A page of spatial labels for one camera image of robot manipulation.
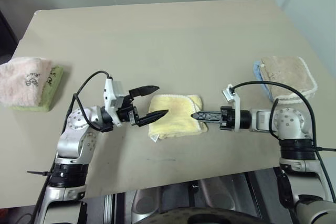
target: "white bracket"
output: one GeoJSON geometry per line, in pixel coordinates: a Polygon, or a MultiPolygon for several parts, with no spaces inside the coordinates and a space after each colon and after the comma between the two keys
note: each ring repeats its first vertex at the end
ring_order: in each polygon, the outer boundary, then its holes
{"type": "Polygon", "coordinates": [[[112,117],[113,123],[117,127],[121,127],[121,121],[117,115],[117,109],[122,106],[124,95],[120,81],[113,81],[107,78],[104,89],[104,105],[105,110],[112,117]]]}
{"type": "Polygon", "coordinates": [[[229,84],[226,89],[222,90],[222,93],[228,103],[233,102],[233,108],[235,109],[235,131],[239,131],[240,128],[240,97],[236,92],[231,92],[232,84],[229,84]]]}

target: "black cable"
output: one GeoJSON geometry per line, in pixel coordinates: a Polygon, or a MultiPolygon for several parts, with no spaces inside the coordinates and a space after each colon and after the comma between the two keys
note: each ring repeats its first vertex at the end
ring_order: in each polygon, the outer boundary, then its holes
{"type": "Polygon", "coordinates": [[[18,224],[25,216],[30,216],[30,220],[29,220],[29,222],[27,222],[29,224],[31,222],[32,218],[33,218],[33,216],[29,213],[26,213],[26,214],[22,215],[20,218],[18,218],[18,220],[14,224],[18,224]]]}
{"type": "Polygon", "coordinates": [[[271,114],[269,115],[269,121],[268,121],[269,133],[271,133],[271,135],[275,137],[276,139],[279,139],[279,138],[276,134],[274,134],[274,131],[272,129],[272,121],[273,121],[274,110],[275,110],[275,107],[278,105],[278,102],[279,102],[279,99],[275,99],[272,109],[271,109],[271,114]]]}
{"type": "MultiPolygon", "coordinates": [[[[113,80],[112,77],[110,77],[110,75],[106,72],[106,71],[103,71],[103,70],[100,70],[100,71],[97,71],[95,73],[93,73],[92,75],[90,75],[86,80],[85,82],[83,82],[83,84],[79,87],[78,91],[73,94],[72,96],[72,100],[71,100],[71,103],[69,105],[69,108],[68,108],[68,111],[67,111],[67,114],[66,114],[66,117],[65,117],[65,120],[64,120],[64,123],[63,123],[63,128],[62,128],[62,133],[64,132],[66,126],[67,126],[67,119],[68,119],[68,116],[72,113],[72,109],[74,107],[74,103],[75,101],[78,102],[78,106],[83,114],[83,117],[85,119],[85,121],[90,125],[90,127],[92,127],[94,130],[99,130],[97,127],[95,127],[91,122],[89,122],[86,114],[85,114],[85,111],[83,109],[83,106],[78,98],[78,95],[79,93],[82,91],[82,89],[85,87],[85,85],[96,75],[100,74],[100,73],[104,73],[106,75],[107,78],[111,78],[113,80]]],[[[49,173],[51,174],[52,171],[54,170],[54,167],[55,167],[55,158],[54,158],[54,161],[51,165],[51,168],[49,170],[49,173]]],[[[33,211],[33,214],[31,215],[31,220],[29,222],[29,224],[33,224],[34,221],[35,221],[35,218],[36,218],[36,215],[37,215],[37,212],[40,210],[40,207],[41,207],[41,204],[42,204],[42,201],[43,201],[43,197],[44,197],[44,194],[45,194],[45,191],[46,191],[46,188],[48,186],[48,182],[49,182],[49,179],[50,179],[50,175],[47,176],[44,184],[43,184],[43,187],[40,191],[40,194],[38,196],[38,199],[36,201],[36,204],[35,204],[35,207],[34,207],[34,211],[33,211]]]]}
{"type": "Polygon", "coordinates": [[[282,87],[284,89],[288,89],[288,90],[292,91],[299,98],[301,98],[302,101],[307,106],[307,109],[308,109],[310,117],[311,117],[311,127],[312,127],[312,132],[313,132],[313,145],[314,145],[314,147],[316,147],[317,143],[316,143],[316,122],[315,122],[315,116],[314,116],[314,112],[313,112],[313,109],[312,109],[310,103],[303,96],[303,94],[301,94],[299,91],[297,91],[296,89],[292,88],[291,86],[288,86],[288,85],[285,85],[285,84],[282,84],[282,83],[279,83],[279,82],[273,82],[273,81],[247,81],[247,82],[243,82],[243,83],[240,83],[238,85],[235,85],[234,87],[230,88],[230,90],[234,92],[234,90],[236,88],[239,88],[239,87],[242,87],[242,86],[246,86],[246,85],[250,85],[250,84],[269,84],[269,85],[279,86],[279,87],[282,87]]]}
{"type": "Polygon", "coordinates": [[[312,134],[313,134],[313,136],[312,136],[312,138],[313,138],[312,139],[312,141],[313,141],[313,147],[315,149],[316,156],[317,156],[318,160],[321,163],[321,168],[322,168],[322,170],[324,172],[324,175],[326,177],[326,180],[327,180],[327,183],[328,183],[328,186],[329,186],[329,189],[330,189],[332,200],[333,200],[334,203],[336,203],[336,196],[335,196],[332,184],[331,184],[331,180],[330,180],[329,174],[328,174],[327,169],[326,169],[326,167],[325,167],[325,165],[323,163],[323,160],[322,160],[322,158],[320,156],[320,153],[318,152],[317,138],[316,138],[316,121],[315,121],[315,115],[314,115],[313,109],[312,109],[310,103],[308,102],[308,100],[303,96],[303,94],[301,94],[299,91],[297,91],[296,89],[292,88],[291,86],[288,86],[288,85],[285,85],[285,84],[282,84],[282,83],[279,83],[279,82],[273,82],[273,81],[247,81],[247,82],[243,82],[243,83],[240,83],[238,85],[235,85],[234,87],[230,88],[230,91],[232,93],[234,93],[236,88],[239,88],[239,87],[242,87],[242,86],[246,86],[246,85],[250,85],[250,84],[268,84],[268,85],[275,85],[275,86],[282,87],[284,89],[288,89],[288,90],[292,91],[294,94],[296,94],[299,98],[301,98],[302,101],[305,103],[305,105],[307,106],[307,109],[309,111],[310,118],[311,118],[312,134]]]}
{"type": "Polygon", "coordinates": [[[78,107],[79,107],[80,111],[82,112],[83,117],[84,117],[85,121],[87,122],[87,124],[88,124],[91,128],[93,128],[94,130],[96,130],[96,131],[101,131],[100,128],[95,127],[95,126],[90,122],[90,120],[88,119],[88,117],[86,116],[85,111],[84,111],[84,108],[83,108],[83,105],[82,105],[82,103],[80,102],[78,95],[77,95],[77,94],[74,94],[73,97],[75,97],[75,99],[76,99],[76,101],[77,101],[77,103],[78,103],[78,107]]]}
{"type": "MultiPolygon", "coordinates": [[[[100,71],[94,72],[94,73],[93,73],[92,75],[90,75],[90,76],[85,80],[85,82],[83,82],[83,84],[79,87],[79,89],[78,89],[77,92],[76,92],[76,95],[78,96],[79,93],[82,91],[82,89],[86,86],[86,84],[87,84],[87,83],[88,83],[94,76],[96,76],[96,75],[98,75],[98,74],[100,74],[100,73],[104,73],[104,74],[106,75],[107,78],[111,78],[111,79],[113,80],[113,78],[110,77],[110,75],[109,75],[106,71],[100,70],[100,71]]],[[[70,103],[70,106],[69,106],[69,108],[68,108],[68,111],[67,111],[67,114],[66,114],[64,123],[63,123],[62,133],[64,132],[64,130],[65,130],[66,126],[67,126],[67,119],[68,119],[68,116],[72,113],[72,109],[73,109],[73,107],[74,107],[75,100],[76,100],[76,98],[75,98],[75,96],[73,95],[73,96],[72,96],[72,101],[71,101],[71,103],[70,103]]],[[[84,116],[84,118],[86,118],[86,122],[88,123],[89,120],[87,120],[87,117],[86,117],[85,113],[83,113],[83,116],[84,116]]]]}

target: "green sponge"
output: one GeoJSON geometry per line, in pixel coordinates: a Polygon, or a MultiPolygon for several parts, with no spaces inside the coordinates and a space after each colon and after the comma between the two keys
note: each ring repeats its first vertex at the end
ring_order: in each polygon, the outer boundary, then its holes
{"type": "Polygon", "coordinates": [[[61,81],[62,75],[63,75],[62,66],[55,66],[51,69],[47,82],[44,85],[41,101],[38,106],[28,106],[28,107],[12,106],[11,108],[14,110],[22,110],[22,111],[48,112],[50,110],[50,105],[51,102],[53,101],[54,94],[61,81]]]}

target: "folded towel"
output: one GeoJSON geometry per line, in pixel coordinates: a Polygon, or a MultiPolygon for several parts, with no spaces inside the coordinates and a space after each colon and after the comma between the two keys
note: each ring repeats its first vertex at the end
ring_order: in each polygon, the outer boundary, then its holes
{"type": "Polygon", "coordinates": [[[197,95],[155,95],[149,112],[155,110],[169,110],[169,112],[149,125],[149,137],[156,142],[158,139],[167,137],[197,135],[206,132],[206,125],[190,116],[200,111],[201,108],[202,101],[197,95]]]}
{"type": "MultiPolygon", "coordinates": [[[[317,83],[305,61],[300,57],[264,57],[254,63],[257,80],[274,81],[289,85],[310,98],[317,91],[317,83]]],[[[290,90],[272,85],[262,86],[271,101],[279,104],[301,103],[302,100],[290,90]]]]}
{"type": "Polygon", "coordinates": [[[37,106],[51,71],[51,61],[14,58],[0,65],[0,102],[5,106],[37,106]]]}
{"type": "Polygon", "coordinates": [[[52,68],[47,83],[44,85],[41,101],[38,106],[13,106],[14,110],[22,111],[40,111],[47,112],[50,110],[51,102],[53,101],[57,87],[62,79],[63,67],[55,66],[52,68]]]}

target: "black zip tie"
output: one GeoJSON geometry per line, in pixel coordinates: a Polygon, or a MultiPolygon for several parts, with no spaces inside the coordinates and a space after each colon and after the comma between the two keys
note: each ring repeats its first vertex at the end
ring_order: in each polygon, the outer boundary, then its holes
{"type": "Polygon", "coordinates": [[[42,176],[50,176],[51,175],[50,172],[34,172],[34,171],[31,171],[31,170],[28,170],[27,173],[42,175],[42,176]]]}
{"type": "Polygon", "coordinates": [[[316,147],[316,149],[320,151],[328,151],[328,152],[336,152],[336,149],[333,148],[323,148],[323,147],[316,147]]]}

